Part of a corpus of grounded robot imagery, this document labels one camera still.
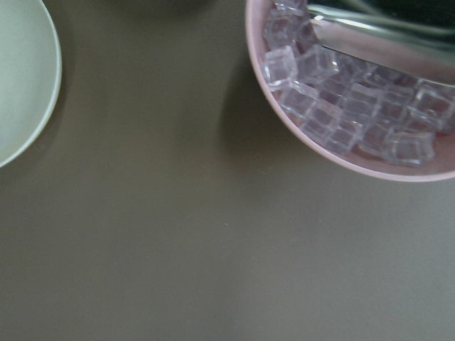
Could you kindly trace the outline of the pink bowl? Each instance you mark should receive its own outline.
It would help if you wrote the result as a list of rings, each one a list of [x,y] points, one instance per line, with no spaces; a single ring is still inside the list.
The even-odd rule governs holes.
[[[262,37],[262,29],[271,7],[272,3],[270,1],[247,1],[245,3],[247,47],[257,82],[260,85],[269,106],[273,109],[274,113],[279,117],[280,121],[289,132],[318,155],[339,166],[366,176],[406,183],[428,183],[454,178],[453,135],[437,137],[435,140],[436,156],[434,159],[421,168],[412,168],[393,166],[376,158],[369,158],[359,153],[350,153],[347,156],[339,156],[338,154],[331,153],[322,148],[303,134],[298,126],[294,124],[279,106],[262,74],[261,64],[264,60],[264,54],[268,50],[268,46]]]

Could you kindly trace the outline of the white round plate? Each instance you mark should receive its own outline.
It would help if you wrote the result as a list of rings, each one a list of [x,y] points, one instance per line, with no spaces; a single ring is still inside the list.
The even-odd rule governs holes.
[[[62,54],[42,1],[1,2],[1,165],[21,155],[50,119]]]

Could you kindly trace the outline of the clear ice cubes pile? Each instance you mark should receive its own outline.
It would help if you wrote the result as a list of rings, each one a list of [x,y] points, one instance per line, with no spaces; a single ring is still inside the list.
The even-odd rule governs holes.
[[[326,150],[353,149],[396,166],[434,157],[454,133],[454,66],[400,59],[403,68],[320,43],[308,1],[273,1],[263,28],[262,72],[279,106]]]

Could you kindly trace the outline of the steel ice scoop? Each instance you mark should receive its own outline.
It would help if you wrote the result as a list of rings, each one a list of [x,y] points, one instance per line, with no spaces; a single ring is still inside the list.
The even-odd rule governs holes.
[[[308,1],[316,36],[334,50],[403,68],[454,66],[453,1]]]

